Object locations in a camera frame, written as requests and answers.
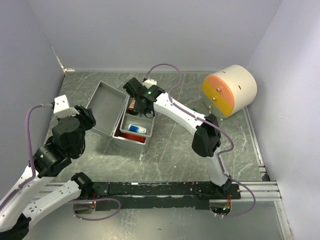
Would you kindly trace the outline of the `orange brown bottle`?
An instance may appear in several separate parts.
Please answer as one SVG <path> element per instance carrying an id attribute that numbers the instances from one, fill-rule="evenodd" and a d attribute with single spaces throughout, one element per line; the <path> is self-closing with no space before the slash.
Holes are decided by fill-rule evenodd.
<path id="1" fill-rule="evenodd" d="M 130 115 L 133 115 L 133 116 L 136 116 L 138 114 L 135 111 L 135 103 L 136 103 L 136 100 L 132 99 L 130 104 L 128 105 L 128 108 L 127 108 L 127 113 L 130 114 Z"/>

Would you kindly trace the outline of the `grey storage case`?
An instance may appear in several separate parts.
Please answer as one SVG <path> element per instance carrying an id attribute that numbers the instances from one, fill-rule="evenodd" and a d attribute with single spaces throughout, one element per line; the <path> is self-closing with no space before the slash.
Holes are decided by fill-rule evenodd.
<path id="1" fill-rule="evenodd" d="M 115 136 L 115 131 L 121 124 L 128 96 L 128 94 L 100 81 L 86 106 L 88 109 L 92 109 L 96 120 L 96 125 L 91 130 L 101 136 L 111 137 L 120 148 L 144 154 L 148 150 L 151 137 L 146 137 L 145 143 L 141 143 Z"/>

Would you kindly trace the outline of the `grey divided tray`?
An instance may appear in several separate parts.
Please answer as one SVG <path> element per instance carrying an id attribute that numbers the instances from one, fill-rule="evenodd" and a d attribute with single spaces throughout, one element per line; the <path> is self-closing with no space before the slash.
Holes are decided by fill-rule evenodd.
<path id="1" fill-rule="evenodd" d="M 122 112 L 121 123 L 119 125 L 119 129 L 122 133 L 127 134 L 135 134 L 144 138 L 150 138 L 153 133 L 154 118 L 147 118 L 143 113 L 139 113 L 138 115 L 132 115 L 127 112 L 130 103 L 132 102 L 132 98 L 127 96 L 126 104 L 124 110 Z M 140 132 L 133 132 L 129 130 L 129 125 L 134 125 L 139 128 L 142 128 Z"/>

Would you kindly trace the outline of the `red first aid pouch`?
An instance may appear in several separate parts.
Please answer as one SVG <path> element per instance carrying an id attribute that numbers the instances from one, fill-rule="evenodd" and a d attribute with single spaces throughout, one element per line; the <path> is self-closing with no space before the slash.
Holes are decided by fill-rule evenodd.
<path id="1" fill-rule="evenodd" d="M 117 129 L 114 132 L 114 136 L 115 137 L 121 137 L 127 140 L 131 140 L 131 141 L 135 141 L 135 142 L 139 142 L 139 143 L 145 143 L 146 142 L 146 138 L 142 137 L 142 136 L 138 136 L 138 135 L 134 135 L 134 134 L 130 134 L 130 133 L 123 133 L 120 131 L 120 126 L 117 127 Z"/>

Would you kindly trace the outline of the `white blue tube bottle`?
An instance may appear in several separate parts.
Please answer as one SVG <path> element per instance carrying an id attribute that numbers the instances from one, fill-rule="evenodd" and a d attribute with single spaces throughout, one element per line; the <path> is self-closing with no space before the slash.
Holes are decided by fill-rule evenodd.
<path id="1" fill-rule="evenodd" d="M 139 133 L 139 134 L 146 134 L 147 133 L 147 129 L 145 127 L 138 126 L 135 124 L 129 124 L 128 130 L 130 132 Z"/>

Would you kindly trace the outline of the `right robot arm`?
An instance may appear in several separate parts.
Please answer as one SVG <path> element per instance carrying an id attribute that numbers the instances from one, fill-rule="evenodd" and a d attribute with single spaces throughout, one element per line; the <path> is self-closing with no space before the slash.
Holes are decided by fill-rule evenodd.
<path id="1" fill-rule="evenodd" d="M 192 136 L 192 150 L 207 160 L 212 193 L 223 199 L 230 192 L 231 180 L 225 170 L 218 152 L 221 146 L 221 132 L 217 118 L 205 116 L 189 109 L 169 97 L 164 89 L 157 85 L 144 86 L 135 77 L 124 84 L 123 89 L 135 100 L 134 110 L 138 113 L 160 113 L 183 126 Z"/>

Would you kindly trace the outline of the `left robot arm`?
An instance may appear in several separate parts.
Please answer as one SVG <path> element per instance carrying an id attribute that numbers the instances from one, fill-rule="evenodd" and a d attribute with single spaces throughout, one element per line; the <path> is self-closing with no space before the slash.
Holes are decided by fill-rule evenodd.
<path id="1" fill-rule="evenodd" d="M 34 200 L 40 190 L 84 153 L 86 131 L 95 125 L 92 110 L 82 105 L 58 117 L 52 136 L 33 154 L 20 179 L 0 202 L 2 240 L 22 240 L 31 228 L 57 208 L 93 195 L 92 180 L 79 172 L 59 189 Z"/>

